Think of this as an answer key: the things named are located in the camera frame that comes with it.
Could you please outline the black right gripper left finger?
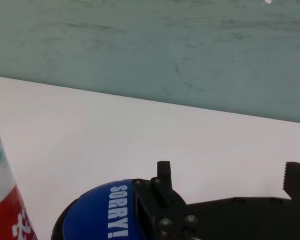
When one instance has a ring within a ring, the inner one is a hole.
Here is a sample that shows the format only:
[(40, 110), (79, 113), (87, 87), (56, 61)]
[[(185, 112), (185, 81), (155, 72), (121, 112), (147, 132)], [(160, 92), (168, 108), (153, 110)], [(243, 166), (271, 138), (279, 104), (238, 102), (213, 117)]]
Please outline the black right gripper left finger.
[(195, 240), (197, 220), (186, 221), (189, 206), (173, 190), (171, 164), (157, 162), (157, 175), (132, 181), (133, 213), (146, 240)]

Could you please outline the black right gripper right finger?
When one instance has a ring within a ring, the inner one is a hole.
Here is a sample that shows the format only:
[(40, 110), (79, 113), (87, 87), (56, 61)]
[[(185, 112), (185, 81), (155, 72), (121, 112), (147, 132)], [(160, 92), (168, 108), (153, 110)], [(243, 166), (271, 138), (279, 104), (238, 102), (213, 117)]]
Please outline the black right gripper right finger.
[(283, 190), (293, 201), (300, 201), (300, 163), (286, 162)]

